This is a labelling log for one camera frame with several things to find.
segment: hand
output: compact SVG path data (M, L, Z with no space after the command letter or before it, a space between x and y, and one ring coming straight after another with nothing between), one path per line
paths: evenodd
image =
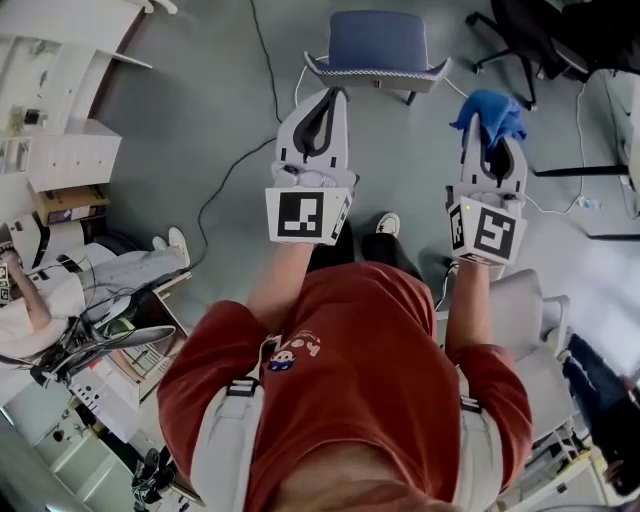
M624 384L624 388L627 391L633 391L638 386L638 384L636 382L634 382L632 379L630 379L626 375L623 375L622 377L620 377L620 379L622 379L622 383Z
M613 464L609 464L607 470L604 472L604 480L608 484L614 482L620 476L620 467L624 463L621 460L615 461Z
M0 252L0 263L5 263L7 266L20 265L20 257L13 247L5 249Z

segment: black pants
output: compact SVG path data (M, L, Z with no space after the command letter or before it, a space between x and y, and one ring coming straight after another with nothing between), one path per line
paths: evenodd
M620 377L580 336L574 333L567 348L571 357L562 366L562 373L569 380L589 432L593 433L593 426L618 402L629 400L629 393Z
M388 233L365 235L362 239L361 250L365 260L386 263L422 281L418 269L409 261L395 236ZM319 245L314 249L307 273L354 261L353 231L351 224L345 222L336 245L333 247Z

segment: red t-shirt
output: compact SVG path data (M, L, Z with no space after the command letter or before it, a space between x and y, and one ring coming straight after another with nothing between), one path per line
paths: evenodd
M412 486L451 501L460 393L454 364L433 341L435 327L429 289L404 272L353 263L309 274L281 350L262 367L265 404L246 510L262 511L304 455L336 441L379 447ZM251 370L267 334L244 306L216 303L164 377L160 424L185 476L207 406ZM500 347L469 348L455 363L500 428L506 487L531 448L526 392Z

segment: shoulder strap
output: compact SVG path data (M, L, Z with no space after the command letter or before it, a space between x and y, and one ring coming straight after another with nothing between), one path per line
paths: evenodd
M242 379L216 393L200 424L191 462L191 484L211 512L242 512L249 484L253 446L264 405L258 363Z
M249 483L253 446L264 404L258 364L243 379L216 393L202 418L191 464L191 483L211 512L242 512ZM502 442L498 425L469 398L460 375L460 471L453 503L482 512L496 500L502 485Z
M461 401L460 470L453 503L466 512L482 512L496 501L502 486L502 440L491 415L470 398L469 383L458 368Z

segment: gray chair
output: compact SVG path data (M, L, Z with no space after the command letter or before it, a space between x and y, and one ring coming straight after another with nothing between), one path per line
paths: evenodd
M533 438L537 441L576 414L562 366L556 360L566 337L569 298L543 298L536 272L523 270L494 281L490 302L494 343L506 348L515 360L516 373L529 396ZM545 305L553 304L560 309L557 330L553 331L557 339L545 343L542 316ZM438 320L447 317L446 311L437 313Z
M327 87L375 87L429 92L453 65L447 59L434 68L427 60L426 29L422 18L385 11L347 11L331 16L328 61L304 58Z

